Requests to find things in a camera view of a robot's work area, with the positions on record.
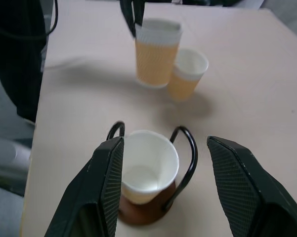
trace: tall paper cup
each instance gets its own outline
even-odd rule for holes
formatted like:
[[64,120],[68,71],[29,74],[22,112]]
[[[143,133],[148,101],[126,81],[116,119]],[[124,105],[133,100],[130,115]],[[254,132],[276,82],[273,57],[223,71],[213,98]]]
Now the tall paper cup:
[[182,35],[179,23],[163,19],[144,19],[136,25],[136,74],[147,87],[168,84]]
[[207,57],[192,49],[179,49],[167,90],[174,101],[185,101],[209,66]]
[[173,183],[178,169],[177,151],[163,135],[140,130],[125,137],[122,194],[130,202],[150,202]]

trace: beige table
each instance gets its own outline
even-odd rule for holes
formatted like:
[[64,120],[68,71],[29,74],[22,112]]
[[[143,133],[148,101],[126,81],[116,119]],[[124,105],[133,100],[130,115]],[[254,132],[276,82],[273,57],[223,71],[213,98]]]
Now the beige table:
[[[158,223],[117,224],[117,237],[229,237],[206,147],[209,134],[248,147],[297,202],[297,37],[269,11],[147,4],[145,16],[183,24],[181,46],[203,51],[209,70],[187,103],[135,80],[134,42],[117,2],[61,1],[49,39],[22,236],[43,237],[67,185],[117,120],[126,132],[170,137],[187,126],[199,164]],[[179,136],[178,180],[190,162]]]

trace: brown cup holder base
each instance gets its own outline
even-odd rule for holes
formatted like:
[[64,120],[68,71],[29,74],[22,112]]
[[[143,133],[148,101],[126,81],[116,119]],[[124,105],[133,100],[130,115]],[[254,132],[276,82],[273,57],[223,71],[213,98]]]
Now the brown cup holder base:
[[173,182],[153,200],[143,205],[133,204],[121,195],[119,219],[126,224],[137,226],[148,225],[158,221],[170,210],[170,208],[162,210],[162,206],[173,195],[175,190],[176,184]]

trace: wire handle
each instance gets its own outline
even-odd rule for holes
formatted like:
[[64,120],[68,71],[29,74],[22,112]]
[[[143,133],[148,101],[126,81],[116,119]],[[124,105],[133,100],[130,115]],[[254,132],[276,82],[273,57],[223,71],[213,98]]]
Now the wire handle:
[[107,140],[110,140],[114,137],[117,130],[120,129],[120,137],[124,137],[125,135],[125,124],[123,121],[117,121],[110,129],[109,134],[107,136]]
[[173,201],[176,199],[176,197],[182,192],[182,190],[188,185],[189,181],[191,180],[194,171],[196,170],[197,163],[198,163],[198,148],[196,141],[194,140],[193,136],[191,135],[190,131],[184,127],[184,126],[179,126],[176,127],[176,129],[173,131],[170,141],[173,143],[179,133],[179,131],[182,131],[184,135],[187,137],[190,143],[191,147],[191,152],[192,152],[192,157],[191,157],[191,163],[190,166],[184,175],[182,181],[178,185],[176,191],[174,191],[174,194],[166,201],[166,203],[162,206],[163,210],[168,210],[170,206],[172,205]]

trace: orange paper cup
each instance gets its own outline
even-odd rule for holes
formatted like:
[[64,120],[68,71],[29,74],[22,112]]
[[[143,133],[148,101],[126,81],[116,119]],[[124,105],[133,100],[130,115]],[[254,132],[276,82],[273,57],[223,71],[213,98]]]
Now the orange paper cup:
[[167,86],[168,93],[174,101],[186,101],[209,66],[207,57],[192,49],[181,48]]
[[181,25],[163,19],[144,19],[136,25],[136,75],[140,84],[150,88],[165,87],[182,35]]

